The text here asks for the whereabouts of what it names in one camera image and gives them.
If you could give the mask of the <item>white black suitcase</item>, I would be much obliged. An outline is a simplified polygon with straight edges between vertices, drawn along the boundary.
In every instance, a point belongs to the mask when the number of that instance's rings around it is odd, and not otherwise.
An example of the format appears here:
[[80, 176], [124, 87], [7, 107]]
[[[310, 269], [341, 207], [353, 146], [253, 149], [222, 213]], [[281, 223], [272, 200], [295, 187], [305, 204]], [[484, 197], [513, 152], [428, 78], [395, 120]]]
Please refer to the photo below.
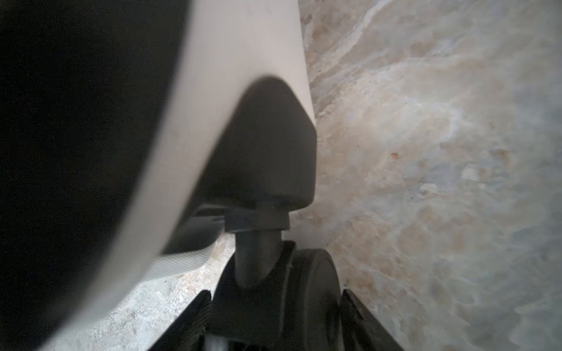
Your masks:
[[297, 1], [1, 3], [1, 349], [38, 350], [235, 237], [204, 350], [341, 350]]

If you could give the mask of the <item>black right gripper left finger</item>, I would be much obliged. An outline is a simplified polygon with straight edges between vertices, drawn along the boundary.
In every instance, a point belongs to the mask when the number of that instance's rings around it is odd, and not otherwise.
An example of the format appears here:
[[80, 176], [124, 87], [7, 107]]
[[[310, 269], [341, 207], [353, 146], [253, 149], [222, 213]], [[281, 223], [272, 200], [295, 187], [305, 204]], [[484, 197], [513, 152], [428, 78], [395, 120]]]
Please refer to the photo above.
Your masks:
[[211, 292], [202, 290], [149, 351], [204, 350], [211, 303]]

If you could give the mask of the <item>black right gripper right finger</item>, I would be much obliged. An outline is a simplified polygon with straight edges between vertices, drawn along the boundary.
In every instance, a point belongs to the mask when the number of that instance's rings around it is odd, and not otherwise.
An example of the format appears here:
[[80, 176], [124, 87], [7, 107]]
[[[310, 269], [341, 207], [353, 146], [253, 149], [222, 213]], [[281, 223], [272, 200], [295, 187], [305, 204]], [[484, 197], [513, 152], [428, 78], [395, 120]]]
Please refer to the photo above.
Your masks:
[[350, 289], [342, 292], [340, 318], [345, 351], [404, 351]]

